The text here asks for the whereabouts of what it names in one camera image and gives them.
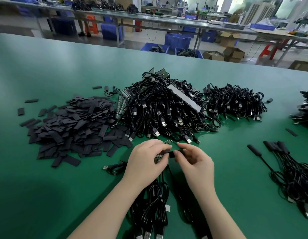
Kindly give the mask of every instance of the green table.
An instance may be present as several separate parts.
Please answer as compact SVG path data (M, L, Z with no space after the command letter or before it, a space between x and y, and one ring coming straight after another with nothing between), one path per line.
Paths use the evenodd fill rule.
M308 90L308 72L9 34L0 34L0 238L66 238L120 180L101 168L131 152L122 147L112 158L103 154L78 167L63 163L53 169L52 160L36 160L39 146L28 144L27 129L19 124L36 118L41 108L64 105L73 94L103 95L93 86L129 86L152 67L200 90L210 82L230 83L273 98L262 122L227 120L218 133L200 135L199 147L213 158L217 194L247 238L308 238L308 220L280 197L268 168L246 146L253 144L278 169L262 142L282 140L295 159L308 163L308 130L288 117L303 101L299 91ZM24 104L27 99L39 102ZM20 107L26 114L19 117ZM168 204L164 238L194 238L172 194ZM118 238L130 227L124 220Z

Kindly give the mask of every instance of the open cardboard box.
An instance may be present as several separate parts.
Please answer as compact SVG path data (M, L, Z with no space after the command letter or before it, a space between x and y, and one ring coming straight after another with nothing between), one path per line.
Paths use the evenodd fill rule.
M225 60L225 56L222 53L217 52L217 51L205 51L203 52L203 58L206 60L218 60L218 61Z
M224 50L225 61L232 63L239 63L245 57L245 52L239 48L227 47Z
M295 60L295 61L292 62L292 64L289 66L288 69L308 71L308 62L307 61Z
M237 38L239 38L239 33L223 32L220 35L220 46L234 47Z

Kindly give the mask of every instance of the floor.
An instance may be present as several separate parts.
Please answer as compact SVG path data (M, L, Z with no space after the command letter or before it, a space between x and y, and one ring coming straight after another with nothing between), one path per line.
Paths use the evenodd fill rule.
M39 22L42 27L45 38L48 39L56 39L69 42L88 43L88 44L104 45L112 47L116 47L117 45L116 41L104 40L102 37L102 33L99 33L98 35L93 34L91 38L77 37L77 36L70 37L61 35L54 36L50 31L46 18L40 18ZM77 31L79 31L80 27L78 25L78 22L77 21L75 22L76 22L76 29ZM42 38L42 35L38 29L38 24L36 19L31 17L23 17L19 15L0 15L0 32ZM128 49L140 50L147 42L164 44L165 34L166 32L164 31L155 31L155 30L146 31L145 29L143 29L142 32L133 32L133 33L125 32L125 44L122 47ZM189 48L194 47L195 39L196 36L193 39L191 39ZM243 50L246 54L245 58L241 61L241 63L250 65L272 66L274 62L276 62L283 53L282 51L278 50L274 57L274 60L268 60L264 58L258 58L258 56L265 47L264 45L253 44L252 42L238 42L236 47ZM219 52L223 52L224 49L225 49L224 47L220 46L217 43L208 43L208 42L201 42L199 48L200 51L210 50ZM169 54L173 55L175 53L174 51L169 50ZM279 64L279 67L288 68L294 60L308 61L308 50L299 50L291 48L291 50L284 57L283 61Z

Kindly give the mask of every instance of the forearm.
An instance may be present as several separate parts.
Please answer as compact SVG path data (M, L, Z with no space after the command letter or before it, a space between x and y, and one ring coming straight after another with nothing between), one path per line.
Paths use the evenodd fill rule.
M116 238L122 221L140 191L121 180L68 239Z
M219 201L215 191L206 192L196 198L205 215L213 239L246 239Z

